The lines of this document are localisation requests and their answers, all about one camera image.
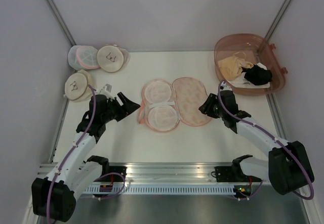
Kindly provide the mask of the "orange floral mesh laundry bag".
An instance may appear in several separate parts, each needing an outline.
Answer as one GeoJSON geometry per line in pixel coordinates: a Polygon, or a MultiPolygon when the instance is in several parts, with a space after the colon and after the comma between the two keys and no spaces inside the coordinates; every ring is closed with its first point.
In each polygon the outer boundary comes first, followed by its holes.
{"type": "Polygon", "coordinates": [[[208,97],[204,84],[198,79],[181,77],[173,83],[155,79],[143,87],[141,96],[138,123],[154,131],[172,131],[180,122],[198,127],[211,121],[198,109],[208,97]]]}

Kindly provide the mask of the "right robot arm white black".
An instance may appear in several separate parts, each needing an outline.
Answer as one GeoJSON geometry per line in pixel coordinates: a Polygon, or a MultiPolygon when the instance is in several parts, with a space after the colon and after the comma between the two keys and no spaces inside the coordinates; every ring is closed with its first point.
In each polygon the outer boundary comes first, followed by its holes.
{"type": "Polygon", "coordinates": [[[249,113],[238,108],[230,89],[222,87],[218,94],[209,94],[199,111],[208,117],[222,119],[228,129],[249,140],[267,156],[267,160],[252,155],[235,158],[231,175],[236,181],[242,182],[248,177],[269,181],[281,195],[297,194],[298,189],[308,186],[309,196],[298,196],[304,200],[314,198],[314,174],[301,142],[289,142],[264,129],[249,113]]]}

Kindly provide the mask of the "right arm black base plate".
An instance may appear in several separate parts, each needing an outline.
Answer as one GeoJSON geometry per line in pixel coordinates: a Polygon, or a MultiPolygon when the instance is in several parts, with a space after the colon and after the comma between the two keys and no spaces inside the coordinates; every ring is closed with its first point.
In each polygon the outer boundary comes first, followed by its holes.
{"type": "Polygon", "coordinates": [[[218,183],[238,183],[245,178],[231,166],[215,166],[215,177],[218,183]]]}

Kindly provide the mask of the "beige bra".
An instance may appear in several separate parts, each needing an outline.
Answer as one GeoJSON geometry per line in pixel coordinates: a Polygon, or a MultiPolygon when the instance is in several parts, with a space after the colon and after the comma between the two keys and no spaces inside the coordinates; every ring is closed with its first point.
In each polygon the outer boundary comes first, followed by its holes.
{"type": "Polygon", "coordinates": [[[236,52],[232,56],[218,62],[220,72],[226,80],[235,80],[244,68],[252,68],[254,64],[246,60],[244,52],[236,52]]]}

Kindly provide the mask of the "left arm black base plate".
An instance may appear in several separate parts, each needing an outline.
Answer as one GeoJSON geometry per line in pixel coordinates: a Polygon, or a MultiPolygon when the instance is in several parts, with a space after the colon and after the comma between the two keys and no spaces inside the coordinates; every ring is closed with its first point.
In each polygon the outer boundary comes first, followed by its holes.
{"type": "Polygon", "coordinates": [[[127,167],[126,166],[111,166],[108,170],[110,175],[105,175],[104,177],[100,177],[95,180],[95,182],[113,182],[113,183],[122,183],[122,177],[126,177],[127,175],[127,167]]]}

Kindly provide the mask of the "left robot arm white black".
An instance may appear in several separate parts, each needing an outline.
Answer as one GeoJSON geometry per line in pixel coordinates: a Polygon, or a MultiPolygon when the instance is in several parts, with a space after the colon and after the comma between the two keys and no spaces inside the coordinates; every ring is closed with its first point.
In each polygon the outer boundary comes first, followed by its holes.
{"type": "Polygon", "coordinates": [[[113,120],[119,122],[139,108],[139,104],[123,93],[115,98],[93,94],[64,158],[44,178],[33,181],[33,213],[47,221],[67,222],[86,188],[96,180],[104,182],[110,177],[107,158],[94,155],[86,158],[106,131],[106,124],[113,120]]]}

